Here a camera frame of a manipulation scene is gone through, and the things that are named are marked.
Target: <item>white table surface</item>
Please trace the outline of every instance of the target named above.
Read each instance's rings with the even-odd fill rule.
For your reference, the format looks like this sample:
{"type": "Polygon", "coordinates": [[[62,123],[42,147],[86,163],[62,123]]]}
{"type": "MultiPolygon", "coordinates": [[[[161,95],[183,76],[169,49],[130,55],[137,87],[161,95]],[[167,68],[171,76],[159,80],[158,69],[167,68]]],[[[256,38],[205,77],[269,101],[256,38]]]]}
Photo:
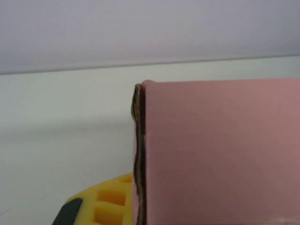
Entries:
{"type": "Polygon", "coordinates": [[[134,85],[300,77],[300,57],[0,76],[0,225],[50,225],[77,192],[131,171],[134,85]]]}

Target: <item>pink box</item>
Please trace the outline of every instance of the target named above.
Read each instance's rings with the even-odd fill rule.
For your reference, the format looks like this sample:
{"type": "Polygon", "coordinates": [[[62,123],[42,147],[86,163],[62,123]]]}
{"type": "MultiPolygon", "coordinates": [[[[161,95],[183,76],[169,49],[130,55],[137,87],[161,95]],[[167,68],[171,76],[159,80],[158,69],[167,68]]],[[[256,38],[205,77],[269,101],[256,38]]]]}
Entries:
{"type": "Polygon", "coordinates": [[[300,79],[136,85],[138,225],[300,224],[300,79]]]}

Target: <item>black object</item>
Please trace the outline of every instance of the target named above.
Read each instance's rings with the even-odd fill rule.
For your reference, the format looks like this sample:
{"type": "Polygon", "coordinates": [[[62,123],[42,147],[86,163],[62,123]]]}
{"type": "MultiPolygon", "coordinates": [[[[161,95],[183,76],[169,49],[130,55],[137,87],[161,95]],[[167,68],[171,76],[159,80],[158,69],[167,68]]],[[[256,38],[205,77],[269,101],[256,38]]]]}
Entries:
{"type": "Polygon", "coordinates": [[[76,198],[64,204],[52,225],[73,225],[82,202],[81,198],[76,198]]]}

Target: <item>white wall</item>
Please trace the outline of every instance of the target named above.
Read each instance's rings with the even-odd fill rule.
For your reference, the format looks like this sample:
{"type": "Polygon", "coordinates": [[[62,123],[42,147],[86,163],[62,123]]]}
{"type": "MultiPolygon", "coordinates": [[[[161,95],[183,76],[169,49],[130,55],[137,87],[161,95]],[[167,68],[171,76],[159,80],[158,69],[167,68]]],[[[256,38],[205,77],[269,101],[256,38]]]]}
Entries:
{"type": "Polygon", "coordinates": [[[0,74],[300,54],[300,0],[1,0],[0,74]]]}

